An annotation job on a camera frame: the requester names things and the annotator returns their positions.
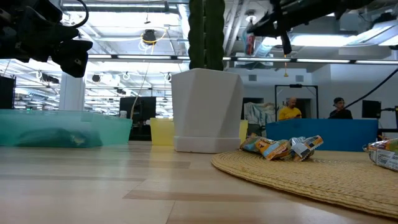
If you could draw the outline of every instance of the snack wrapper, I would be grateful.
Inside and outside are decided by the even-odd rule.
[[[312,156],[315,148],[322,143],[323,139],[320,136],[274,141],[252,134],[242,143],[240,149],[262,154],[268,161],[273,159],[302,161]]]
[[[398,139],[370,143],[364,150],[376,165],[398,171]]]

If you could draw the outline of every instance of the green cactus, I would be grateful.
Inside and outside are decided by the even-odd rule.
[[[190,69],[223,70],[224,0],[190,0]]]

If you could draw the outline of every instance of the round straw mat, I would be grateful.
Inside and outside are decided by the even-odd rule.
[[[398,218],[398,173],[365,152],[316,151],[307,161],[266,161],[243,151],[214,155],[218,169],[251,182],[360,211]]]

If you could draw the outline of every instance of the translucent plastic container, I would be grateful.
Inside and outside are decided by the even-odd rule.
[[[126,144],[132,121],[82,111],[0,110],[0,146],[96,147]]]
[[[152,145],[173,146],[174,144],[174,122],[167,118],[151,118],[150,133]]]
[[[152,135],[152,145],[154,146],[173,146],[174,145],[174,122],[167,118],[151,118],[150,133]],[[242,120],[239,129],[241,143],[246,139],[248,133],[248,121]]]

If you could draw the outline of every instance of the man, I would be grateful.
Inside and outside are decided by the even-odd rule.
[[[287,106],[279,111],[279,121],[301,118],[301,111],[298,108],[296,108],[296,102],[297,99],[294,97],[291,97],[288,100]]]
[[[336,109],[329,115],[330,119],[353,119],[353,115],[350,110],[344,109],[344,99],[337,97],[333,100]]]

